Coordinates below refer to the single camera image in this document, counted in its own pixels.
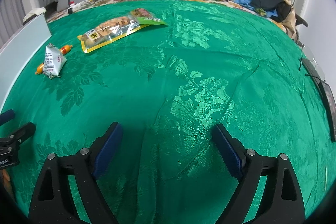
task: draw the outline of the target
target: blue clothing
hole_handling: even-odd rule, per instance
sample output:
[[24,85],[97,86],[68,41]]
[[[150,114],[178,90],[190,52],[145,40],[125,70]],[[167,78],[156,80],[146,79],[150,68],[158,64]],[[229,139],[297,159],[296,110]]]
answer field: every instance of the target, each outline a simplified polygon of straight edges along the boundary
[[[240,4],[241,6],[251,10],[251,11],[254,11],[254,8],[250,5],[252,0],[234,0],[235,3],[238,3]],[[278,16],[278,13],[276,10],[273,10],[273,11],[265,11],[266,12],[266,17],[267,18],[270,18],[271,16],[275,16],[277,17]]]

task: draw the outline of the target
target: green package label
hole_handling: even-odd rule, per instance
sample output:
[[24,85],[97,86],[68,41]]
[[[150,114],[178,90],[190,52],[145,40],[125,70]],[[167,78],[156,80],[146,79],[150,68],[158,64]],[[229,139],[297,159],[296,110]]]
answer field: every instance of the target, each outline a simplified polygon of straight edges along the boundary
[[136,19],[140,25],[167,25],[167,23],[161,20],[160,18],[137,17]]

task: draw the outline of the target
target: blue gripper pad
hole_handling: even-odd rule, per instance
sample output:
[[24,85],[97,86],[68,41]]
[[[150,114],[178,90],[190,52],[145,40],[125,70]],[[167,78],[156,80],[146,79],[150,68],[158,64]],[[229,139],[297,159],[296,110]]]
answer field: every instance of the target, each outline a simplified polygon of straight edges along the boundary
[[246,157],[244,155],[245,148],[239,140],[231,137],[222,124],[214,126],[212,130],[212,138],[230,175],[240,181],[243,178],[242,169],[246,162]]
[[95,158],[92,176],[96,180],[105,173],[111,159],[121,143],[122,137],[123,129],[118,123]]
[[15,118],[14,110],[10,109],[0,115],[0,126]]

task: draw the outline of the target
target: green bedsheet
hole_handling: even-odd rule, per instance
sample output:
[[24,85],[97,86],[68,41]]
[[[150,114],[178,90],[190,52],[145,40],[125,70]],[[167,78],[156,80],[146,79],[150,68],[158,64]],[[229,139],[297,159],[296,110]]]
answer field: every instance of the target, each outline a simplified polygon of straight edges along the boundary
[[[77,35],[146,8],[168,26],[150,26],[90,54]],[[210,128],[223,123],[246,148],[286,153],[297,174],[306,214],[336,176],[326,112],[300,48],[273,23],[217,4],[144,0],[106,5],[49,24],[57,47],[72,44],[62,78],[34,75],[45,47],[17,79],[3,111],[16,119],[3,135],[31,121],[34,138],[11,169],[27,213],[46,156],[76,153],[113,121],[124,137],[100,189],[120,224],[215,223],[238,182],[230,177]],[[247,219],[261,199],[259,184]],[[75,182],[73,196],[87,220]]]

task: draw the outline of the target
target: white wrapper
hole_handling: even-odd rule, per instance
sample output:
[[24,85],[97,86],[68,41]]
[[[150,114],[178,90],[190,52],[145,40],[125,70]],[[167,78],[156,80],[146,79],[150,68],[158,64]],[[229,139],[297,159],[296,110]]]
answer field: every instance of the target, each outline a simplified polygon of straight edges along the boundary
[[43,73],[50,79],[59,77],[59,73],[67,59],[53,44],[49,43],[45,48]]

